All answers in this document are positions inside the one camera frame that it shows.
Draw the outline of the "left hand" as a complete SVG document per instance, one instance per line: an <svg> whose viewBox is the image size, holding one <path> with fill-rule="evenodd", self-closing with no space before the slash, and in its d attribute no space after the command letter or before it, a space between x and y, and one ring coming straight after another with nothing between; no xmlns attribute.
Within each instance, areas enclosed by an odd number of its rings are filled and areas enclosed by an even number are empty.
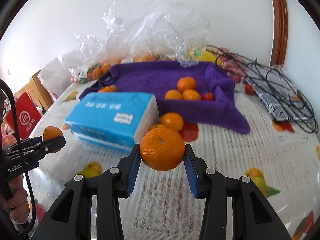
<svg viewBox="0 0 320 240"><path fill-rule="evenodd" d="M10 209L10 217L17 223L23 224L29 216L29 204L27 202L27 191L23 187L23 175L17 176L9 183L13 191L12 197L6 200L1 194L1 208Z"/></svg>

